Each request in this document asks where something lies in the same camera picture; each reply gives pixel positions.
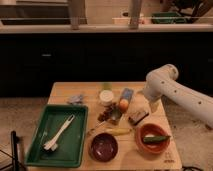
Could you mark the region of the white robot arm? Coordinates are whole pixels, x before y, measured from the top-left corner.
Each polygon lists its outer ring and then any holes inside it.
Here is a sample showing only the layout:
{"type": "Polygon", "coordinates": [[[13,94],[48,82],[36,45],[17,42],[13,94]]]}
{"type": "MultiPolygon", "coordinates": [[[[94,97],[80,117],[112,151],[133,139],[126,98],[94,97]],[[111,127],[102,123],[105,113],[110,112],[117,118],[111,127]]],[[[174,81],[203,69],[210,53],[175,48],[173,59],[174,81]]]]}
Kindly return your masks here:
{"type": "Polygon", "coordinates": [[[144,97],[156,102],[164,95],[213,128],[213,98],[179,84],[178,76],[179,71],[173,64],[150,71],[142,90],[144,97]]]}

